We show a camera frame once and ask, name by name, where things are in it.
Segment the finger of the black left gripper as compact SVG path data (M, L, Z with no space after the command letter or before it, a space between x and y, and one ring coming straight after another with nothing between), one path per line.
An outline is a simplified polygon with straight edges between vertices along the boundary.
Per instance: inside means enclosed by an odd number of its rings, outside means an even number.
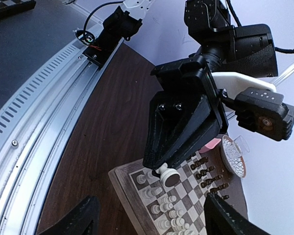
M220 116L206 95L187 97L182 102L181 116L166 142L166 163L177 168L220 132Z
M143 166L157 169L163 164L174 130L183 114L184 94L157 92L149 103L148 134Z

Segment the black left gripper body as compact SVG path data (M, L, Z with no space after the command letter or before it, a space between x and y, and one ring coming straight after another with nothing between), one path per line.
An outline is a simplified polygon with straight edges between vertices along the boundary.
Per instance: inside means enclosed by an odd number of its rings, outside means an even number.
M156 76L164 91L207 96L211 111L220 126L219 133L225 134L228 121L209 65L204 56L197 55L157 65L150 75Z

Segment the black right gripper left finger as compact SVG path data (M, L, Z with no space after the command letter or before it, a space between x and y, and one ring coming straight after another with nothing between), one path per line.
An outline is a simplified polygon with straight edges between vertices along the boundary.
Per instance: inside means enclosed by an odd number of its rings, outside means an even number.
M44 235L97 235L100 216L100 202L95 196L86 196L68 214L50 228Z

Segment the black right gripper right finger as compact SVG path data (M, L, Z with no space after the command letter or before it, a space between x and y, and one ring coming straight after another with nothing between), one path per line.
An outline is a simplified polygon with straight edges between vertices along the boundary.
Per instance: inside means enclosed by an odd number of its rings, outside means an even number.
M207 194L204 203L208 235L267 235L215 193Z

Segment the white pawn chess piece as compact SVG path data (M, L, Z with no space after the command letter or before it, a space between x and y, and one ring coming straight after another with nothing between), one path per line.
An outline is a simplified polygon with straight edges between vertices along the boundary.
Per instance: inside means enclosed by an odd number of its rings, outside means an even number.
M165 187L174 187L180 180L179 172L174 168L169 168L167 163L163 163L155 173L159 175L160 182Z
M161 205L153 205L150 210L153 214L158 214L160 212L166 212L170 210L172 207L173 207L172 203L164 203Z

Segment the white rook chess piece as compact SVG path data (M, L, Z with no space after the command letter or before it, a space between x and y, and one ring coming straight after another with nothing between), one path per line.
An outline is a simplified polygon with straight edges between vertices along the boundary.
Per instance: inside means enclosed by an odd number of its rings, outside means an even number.
M142 192L142 196L145 199L150 199L152 197L155 197L157 195L159 195L162 192L162 188L161 187L153 187L153 188L147 188Z

